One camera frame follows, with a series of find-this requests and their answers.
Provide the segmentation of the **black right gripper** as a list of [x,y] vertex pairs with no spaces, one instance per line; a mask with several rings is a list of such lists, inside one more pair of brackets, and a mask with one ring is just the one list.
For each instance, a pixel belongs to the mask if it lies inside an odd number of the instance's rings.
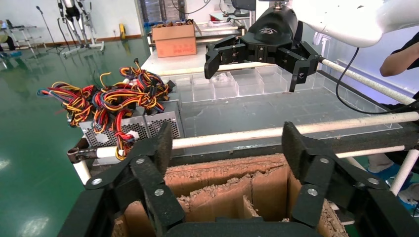
[[207,46],[205,78],[211,79],[220,65],[245,60],[277,64],[291,73],[289,92],[294,92],[297,84],[306,83],[307,77],[316,73],[320,62],[320,54],[300,41],[302,30],[292,8],[270,7],[240,39],[232,35]]

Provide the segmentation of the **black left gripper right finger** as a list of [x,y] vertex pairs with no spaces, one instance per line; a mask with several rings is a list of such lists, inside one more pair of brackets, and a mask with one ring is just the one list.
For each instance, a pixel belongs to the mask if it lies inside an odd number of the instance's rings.
[[303,136],[292,122],[282,132],[284,156],[301,190],[292,219],[315,228],[324,200],[355,216],[358,228],[388,226],[388,188],[368,172],[338,158],[324,142]]

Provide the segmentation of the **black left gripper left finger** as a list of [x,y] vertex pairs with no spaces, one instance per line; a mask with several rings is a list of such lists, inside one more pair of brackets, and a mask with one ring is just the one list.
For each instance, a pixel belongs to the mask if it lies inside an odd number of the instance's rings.
[[165,122],[157,135],[135,142],[123,161],[88,180],[87,190],[103,192],[106,219],[94,221],[87,236],[109,236],[113,220],[135,201],[142,204],[158,237],[184,222],[185,213],[164,181],[172,142],[171,124]]

